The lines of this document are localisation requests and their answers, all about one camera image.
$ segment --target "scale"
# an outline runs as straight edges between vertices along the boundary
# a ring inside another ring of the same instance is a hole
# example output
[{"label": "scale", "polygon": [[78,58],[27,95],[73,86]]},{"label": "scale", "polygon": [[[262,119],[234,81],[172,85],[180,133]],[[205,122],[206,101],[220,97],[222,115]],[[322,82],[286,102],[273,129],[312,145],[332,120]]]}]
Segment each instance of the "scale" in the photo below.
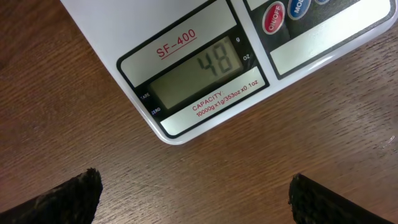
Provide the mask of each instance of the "scale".
[{"label": "scale", "polygon": [[398,0],[62,0],[133,105],[185,143],[390,28]]}]

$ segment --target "black object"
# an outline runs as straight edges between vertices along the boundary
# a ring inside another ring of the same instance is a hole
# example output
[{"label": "black object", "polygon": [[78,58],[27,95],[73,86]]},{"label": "black object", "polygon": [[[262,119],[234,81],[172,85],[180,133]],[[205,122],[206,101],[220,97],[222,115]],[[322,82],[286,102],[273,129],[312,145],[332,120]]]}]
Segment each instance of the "black object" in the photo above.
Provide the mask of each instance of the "black object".
[{"label": "black object", "polygon": [[0,213],[1,224],[89,224],[102,192],[96,169],[74,177],[48,192]]},{"label": "black object", "polygon": [[391,224],[301,174],[290,183],[289,204],[298,224]]}]

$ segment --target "black border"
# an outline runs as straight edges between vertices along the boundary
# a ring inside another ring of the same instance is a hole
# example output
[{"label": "black border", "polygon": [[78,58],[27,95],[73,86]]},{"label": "black border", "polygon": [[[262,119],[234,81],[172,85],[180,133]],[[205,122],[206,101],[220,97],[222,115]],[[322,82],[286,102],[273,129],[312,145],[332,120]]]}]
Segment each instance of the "black border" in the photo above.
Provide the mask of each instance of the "black border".
[{"label": "black border", "polygon": [[[249,13],[249,15],[250,15],[250,13],[251,13],[252,10],[250,9],[247,0],[243,0],[243,3],[244,3],[244,5],[246,6],[246,10],[248,11],[248,13]],[[395,0],[390,0],[390,3],[391,3],[391,10],[390,10],[390,12],[388,13],[388,15],[387,15],[386,17],[384,17],[384,18],[382,18],[381,20],[379,20],[379,21],[377,21],[377,22],[371,24],[369,27],[367,27],[367,28],[365,28],[365,29],[359,31],[358,33],[352,35],[351,37],[348,37],[347,39],[345,39],[344,41],[340,42],[339,44],[336,44],[336,45],[330,47],[329,49],[323,51],[322,53],[318,54],[316,57],[313,57],[313,58],[311,58],[310,60],[307,60],[306,62],[301,63],[300,65],[297,65],[295,68],[289,70],[288,72],[284,73],[283,75],[279,74],[278,69],[277,69],[276,66],[275,66],[274,59],[271,57],[271,53],[268,52],[268,51],[266,51],[266,50],[263,48],[263,50],[264,50],[264,51],[266,52],[266,54],[267,54],[268,60],[270,61],[271,65],[272,65],[272,69],[274,70],[277,79],[278,79],[278,80],[281,80],[281,79],[283,79],[283,78],[286,78],[287,76],[293,74],[294,72],[300,70],[301,68],[303,68],[303,67],[305,67],[305,66],[307,66],[307,65],[309,65],[309,64],[311,64],[311,63],[313,63],[313,62],[315,62],[315,61],[317,61],[317,60],[319,60],[320,58],[322,58],[323,56],[327,55],[328,53],[330,53],[330,52],[332,52],[332,51],[334,51],[334,50],[340,48],[341,46],[347,44],[348,42],[352,41],[353,39],[358,38],[359,36],[361,36],[361,35],[367,33],[367,32],[370,31],[371,29],[375,28],[376,26],[378,26],[378,25],[382,24],[383,22],[386,22],[386,21],[388,21],[389,19],[391,19],[391,18],[394,16],[394,12],[396,11],[396,7],[397,7],[397,6],[396,6]]]},{"label": "black border", "polygon": [[[141,44],[138,45],[137,47],[133,48],[132,50],[130,50],[129,52],[127,52],[126,54],[124,54],[122,57],[120,57],[120,58],[118,59],[118,61],[116,62],[116,67],[117,67],[117,69],[119,70],[120,74],[121,74],[121,75],[123,76],[123,78],[125,79],[125,81],[127,81],[127,83],[129,84],[130,88],[133,90],[134,94],[137,95],[137,93],[134,91],[136,87],[134,87],[134,85],[130,82],[130,80],[128,79],[128,77],[124,74],[123,70],[121,69],[121,63],[122,63],[122,61],[125,60],[126,58],[130,57],[132,54],[136,53],[138,50],[142,49],[143,47],[145,47],[146,45],[148,45],[148,44],[151,43],[152,41],[158,39],[159,37],[161,37],[162,35],[164,35],[166,32],[168,32],[169,30],[173,29],[175,26],[177,26],[177,25],[183,23],[183,22],[186,21],[188,18],[190,18],[190,17],[192,17],[193,15],[195,15],[196,13],[200,12],[202,9],[206,8],[207,6],[209,6],[210,4],[214,3],[215,1],[217,1],[217,0],[209,0],[209,1],[205,2],[205,3],[203,3],[201,6],[197,7],[196,9],[192,10],[191,12],[189,12],[187,15],[181,17],[179,20],[175,21],[175,22],[172,23],[171,25],[169,25],[169,26],[167,26],[166,28],[162,29],[162,30],[161,30],[160,32],[158,32],[156,35],[154,35],[154,36],[152,36],[151,38],[149,38],[148,40],[144,41],[143,43],[141,43]],[[217,111],[215,114],[213,114],[213,115],[209,116],[208,118],[205,118],[205,119],[203,119],[203,120],[197,122],[197,123],[194,124],[193,126],[189,127],[188,129],[186,129],[186,130],[182,131],[181,133],[176,134],[176,135],[174,135],[174,136],[173,136],[173,135],[170,135],[170,134],[164,129],[164,127],[161,125],[161,123],[160,123],[161,121],[158,121],[158,119],[156,119],[154,116],[152,116],[152,115],[150,114],[150,111],[146,108],[146,110],[148,111],[148,113],[153,117],[153,119],[155,120],[155,122],[159,125],[159,127],[161,128],[161,130],[163,131],[163,133],[164,133],[168,138],[170,138],[170,139],[175,139],[175,138],[177,138],[177,137],[179,137],[179,136],[181,136],[181,135],[187,133],[188,131],[192,130],[193,128],[195,128],[195,127],[197,127],[197,126],[199,126],[199,125],[201,125],[201,124],[207,122],[207,121],[210,120],[211,118],[214,118],[215,116],[219,115],[220,113],[222,113],[222,112],[224,112],[224,111],[230,109],[231,107],[233,107],[233,106],[237,105],[238,103],[244,101],[245,99],[251,97],[252,95],[255,95],[255,94],[258,93],[259,91],[261,91],[261,90],[263,90],[263,89],[269,87],[269,82],[268,82],[268,80],[267,80],[267,78],[266,78],[266,76],[265,76],[265,74],[264,74],[264,72],[263,72],[263,69],[261,68],[260,64],[258,63],[258,59],[257,59],[257,57],[256,57],[256,55],[255,55],[255,53],[254,53],[254,51],[252,50],[251,43],[250,43],[250,41],[248,40],[248,37],[247,37],[245,31],[243,30],[242,24],[241,24],[240,20],[238,19],[238,16],[237,16],[237,14],[236,14],[236,12],[235,12],[235,10],[234,10],[234,7],[232,6],[230,0],[225,0],[225,1],[226,1],[227,5],[228,5],[228,7],[229,7],[229,10],[231,11],[231,13],[232,13],[234,19],[235,19],[235,21],[236,21],[236,26],[235,26],[235,27],[238,27],[238,28],[240,28],[240,29],[242,30],[242,34],[244,35],[244,37],[245,37],[245,38],[247,39],[247,41],[248,41],[248,47],[251,49],[251,52],[253,53],[252,56],[255,57],[255,60],[253,60],[253,66],[252,66],[252,68],[258,67],[258,69],[259,69],[259,71],[260,71],[260,74],[261,74],[261,76],[262,76],[262,78],[263,78],[263,80],[264,80],[264,82],[265,82],[265,85],[262,86],[262,87],[260,87],[259,89],[255,90],[255,91],[253,91],[252,93],[248,94],[247,96],[241,98],[241,99],[238,100],[237,102],[234,102],[234,103],[228,105],[227,107],[223,108],[222,110]],[[214,44],[215,42],[219,41],[219,40],[222,39],[223,37],[228,36],[228,35],[225,35],[225,34],[227,34],[228,32],[229,32],[229,31],[226,31],[225,33],[219,35],[218,37],[216,37],[215,39],[213,39],[213,40],[210,41],[209,43],[205,44],[204,46],[200,47],[199,49],[196,49],[194,52],[188,54],[188,55],[185,56],[184,58],[181,58],[178,62],[174,63],[173,65],[171,65],[169,68],[166,68],[165,70],[171,70],[171,69],[173,69],[173,68],[176,66],[176,64],[181,64],[182,62],[185,61],[186,58],[190,58],[190,57],[192,57],[193,55],[197,54],[199,50],[203,50],[204,48],[207,48],[208,46],[210,46],[210,45]],[[150,79],[148,79],[148,80],[145,81],[144,83],[141,83],[139,86],[141,86],[142,84],[145,84],[145,83],[153,82],[156,78],[159,78],[161,75],[165,74],[165,73],[166,73],[165,70],[163,70],[163,71],[161,71],[160,73],[158,73],[157,75],[151,77]],[[237,75],[234,75],[233,78],[231,78],[230,80],[228,80],[227,82],[225,82],[224,85],[227,84],[228,82],[230,82],[231,80],[237,78],[238,76],[242,75],[242,74],[244,74],[244,72],[243,72],[243,73],[241,72],[241,73],[238,73]]]}]

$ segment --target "digital display screen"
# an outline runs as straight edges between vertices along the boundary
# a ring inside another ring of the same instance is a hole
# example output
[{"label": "digital display screen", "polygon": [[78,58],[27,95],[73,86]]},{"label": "digital display screen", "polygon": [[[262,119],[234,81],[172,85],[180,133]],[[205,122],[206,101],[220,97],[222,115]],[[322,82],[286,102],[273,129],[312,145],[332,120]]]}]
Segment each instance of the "digital display screen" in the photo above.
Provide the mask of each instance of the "digital display screen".
[{"label": "digital display screen", "polygon": [[225,37],[156,79],[150,87],[169,109],[242,69],[242,63],[229,37]]}]

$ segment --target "wood grain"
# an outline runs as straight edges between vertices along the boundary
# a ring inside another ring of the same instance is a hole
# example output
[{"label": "wood grain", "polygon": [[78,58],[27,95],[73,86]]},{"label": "wood grain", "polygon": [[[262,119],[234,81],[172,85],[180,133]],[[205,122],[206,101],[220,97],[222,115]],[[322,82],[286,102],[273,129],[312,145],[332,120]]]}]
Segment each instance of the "wood grain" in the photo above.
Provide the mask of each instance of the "wood grain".
[{"label": "wood grain", "polygon": [[0,211],[95,167],[94,223],[293,223],[302,172],[398,223],[398,26],[168,146],[59,1],[0,4]]}]

